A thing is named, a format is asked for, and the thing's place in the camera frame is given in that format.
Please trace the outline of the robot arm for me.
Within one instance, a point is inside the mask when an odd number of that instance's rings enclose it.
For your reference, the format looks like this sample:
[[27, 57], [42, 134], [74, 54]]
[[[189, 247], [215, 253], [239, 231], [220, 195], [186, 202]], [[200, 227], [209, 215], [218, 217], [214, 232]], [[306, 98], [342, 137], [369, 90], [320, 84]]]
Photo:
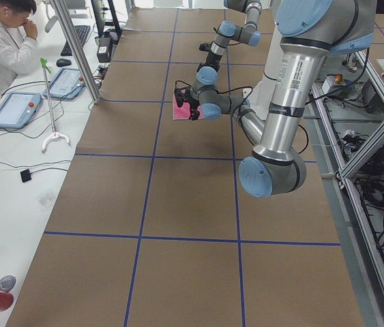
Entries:
[[178, 106], [188, 104], [191, 119], [214, 120], [228, 114], [253, 144], [251, 156], [239, 165], [243, 189], [256, 198], [288, 193], [302, 186], [306, 166], [293, 148], [312, 83], [325, 58], [370, 47], [376, 1], [281, 1], [276, 27], [282, 38], [282, 59], [271, 94], [267, 117], [260, 119], [248, 101], [221, 94], [216, 88], [218, 65], [232, 40], [255, 46], [260, 36], [259, 1], [226, 1], [229, 9], [246, 15], [244, 26], [224, 21], [217, 29], [206, 61], [194, 84], [175, 90]]
[[214, 40], [207, 46], [207, 57], [201, 67], [210, 66], [219, 70], [219, 63], [226, 52], [231, 40], [240, 44], [257, 46], [261, 34], [258, 32], [258, 20], [262, 12], [262, 4], [255, 0], [226, 0], [224, 7], [246, 15], [243, 26], [237, 26], [229, 20], [224, 20], [216, 29]]

